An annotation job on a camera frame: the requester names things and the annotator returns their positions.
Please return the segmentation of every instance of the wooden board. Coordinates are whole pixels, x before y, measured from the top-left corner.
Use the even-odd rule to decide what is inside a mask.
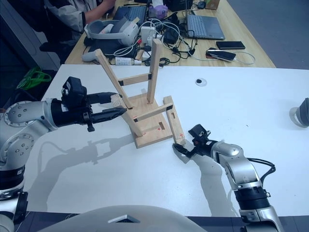
[[[166,111],[166,113],[168,115],[168,119],[169,119],[169,126],[172,130],[175,143],[181,144],[181,145],[185,144],[184,132],[183,132],[182,126],[180,124],[180,120],[178,118],[178,115],[177,115],[177,112],[176,112],[176,107],[174,105],[172,96],[164,97],[163,103],[164,104],[169,104],[169,103],[173,104],[173,108]]]
[[[120,86],[114,71],[112,70],[111,66],[109,65],[109,63],[108,63],[106,57],[104,56],[104,54],[102,53],[101,49],[95,50],[95,53],[96,53],[96,57],[98,58],[99,63],[101,64],[102,68],[104,69],[104,71],[106,72],[108,77],[110,78],[112,84],[115,86],[118,93],[120,93],[122,95],[122,99],[125,102],[127,108],[128,109],[132,108],[133,105],[128,100],[126,93],[124,92],[124,90]]]
[[[162,55],[162,42],[158,39],[153,39],[152,51],[151,51],[151,60],[150,60],[150,73],[151,80],[148,81],[148,91],[147,91],[147,99],[151,104],[155,99],[155,86],[156,79],[158,76],[158,69],[160,63],[160,56]]]
[[[111,96],[111,103],[113,107],[121,107],[126,108],[125,103],[123,102],[122,98],[119,96],[119,94],[115,94]],[[129,125],[132,133],[134,133],[136,136],[140,137],[143,136],[142,131],[138,127],[138,125],[133,121],[131,116],[128,114],[128,110],[121,115],[121,117],[126,121],[126,123]]]
[[[148,76],[150,74],[151,73],[145,73],[141,75],[126,77],[126,78],[118,79],[118,82],[121,86],[127,86],[127,85],[131,85],[131,84],[135,84],[135,83],[139,83],[143,81],[148,81],[148,78],[149,78]]]
[[[148,111],[142,115],[138,115],[134,121],[135,122],[139,122],[139,121],[142,121],[142,120],[145,120],[147,118],[150,118],[154,115],[157,115],[159,113],[163,113],[164,111],[167,111],[169,108],[172,108],[173,107],[173,104],[172,103],[169,103],[169,104],[164,104],[162,106],[159,106],[158,108],[154,109],[154,110],[151,110],[151,111]]]
[[[140,94],[129,98],[130,102],[134,105],[133,109],[128,110],[128,114],[132,119],[135,119],[138,115],[147,113],[158,108],[158,104],[154,100],[154,103],[149,104],[147,100],[147,94]],[[136,122],[139,128],[157,128],[156,130],[151,130],[149,132],[143,132],[142,137],[137,137],[135,133],[133,134],[136,148],[141,148],[150,144],[160,142],[162,140],[172,137],[172,132],[163,117],[162,113]]]

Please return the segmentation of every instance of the black phone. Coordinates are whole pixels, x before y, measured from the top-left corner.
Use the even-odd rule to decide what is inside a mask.
[[[220,50],[235,50],[246,48],[241,41],[217,41],[216,44]]]
[[[233,61],[236,54],[232,53],[232,52],[226,52],[226,51],[221,51],[218,49],[213,49],[212,47],[206,51],[206,55],[213,57],[213,58],[218,58],[218,59],[222,59],[225,61]]]

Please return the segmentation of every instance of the robotic arm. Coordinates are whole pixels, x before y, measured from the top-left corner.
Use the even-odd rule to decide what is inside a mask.
[[[112,120],[125,108],[112,108],[94,114],[91,104],[111,102],[116,93],[87,95],[80,79],[69,77],[63,85],[61,101],[23,101],[7,109],[0,120],[0,221],[12,225],[25,218],[27,192],[23,192],[25,164],[38,138],[71,124],[87,125]]]
[[[188,158],[196,153],[213,158],[225,169],[239,203],[240,216],[245,223],[248,223],[246,230],[284,232],[274,207],[268,202],[270,194],[263,189],[265,175],[263,179],[259,178],[254,166],[244,156],[243,149],[238,145],[209,140],[211,132],[206,131],[200,124],[193,127],[189,133],[194,137],[192,140],[194,149],[188,151],[180,144],[173,144],[174,148]]]

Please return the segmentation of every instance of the white table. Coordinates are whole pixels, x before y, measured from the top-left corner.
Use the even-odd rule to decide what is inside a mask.
[[[112,68],[118,78],[148,72],[147,67]],[[44,98],[60,99],[69,76],[80,78],[88,93],[115,91],[101,66],[62,65]],[[195,84],[199,77],[207,80],[205,87]],[[147,83],[125,87],[129,97],[146,89]],[[212,131],[210,139],[238,144],[245,156],[275,163],[277,171],[264,185],[270,203],[279,216],[309,215],[309,129],[289,118],[290,109],[309,96],[309,71],[164,67],[157,81],[158,104],[168,95],[189,141],[187,131],[200,123]],[[136,149],[121,117],[94,126],[92,133],[86,126],[63,127],[37,141],[26,164],[28,210],[83,213],[144,204],[186,216],[238,215],[227,177],[210,158],[181,161],[173,139]],[[260,176],[268,169],[255,166]]]

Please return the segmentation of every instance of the vr headset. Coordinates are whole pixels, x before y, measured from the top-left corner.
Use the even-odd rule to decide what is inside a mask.
[[[133,45],[139,28],[123,17],[121,20],[96,20],[87,24],[84,30],[89,39],[118,40],[120,44],[129,46]]]

